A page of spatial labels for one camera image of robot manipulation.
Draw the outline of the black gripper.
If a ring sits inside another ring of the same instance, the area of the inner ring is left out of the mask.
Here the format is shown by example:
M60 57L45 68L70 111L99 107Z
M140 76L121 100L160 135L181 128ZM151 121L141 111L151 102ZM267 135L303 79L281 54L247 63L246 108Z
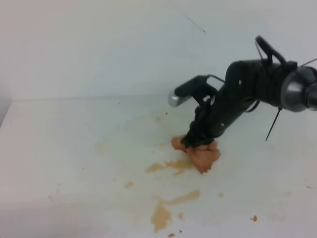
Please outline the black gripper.
M215 138L223 135L225 130L244 112L253 111L258 102L246 95L242 86L224 84L211 99L203 101L195 109L194 121L187 134L181 139L185 147L208 145Z

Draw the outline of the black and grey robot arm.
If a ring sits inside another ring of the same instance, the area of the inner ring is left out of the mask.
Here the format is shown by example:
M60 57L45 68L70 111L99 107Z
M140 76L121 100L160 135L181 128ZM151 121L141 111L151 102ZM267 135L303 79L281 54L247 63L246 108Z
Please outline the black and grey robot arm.
M185 147L213 142L253 103L264 102L279 109L301 112L317 109L317 71L265 60L232 63L220 89L207 83L209 75L199 75L175 89L179 98L193 97L198 102L195 118L181 140Z

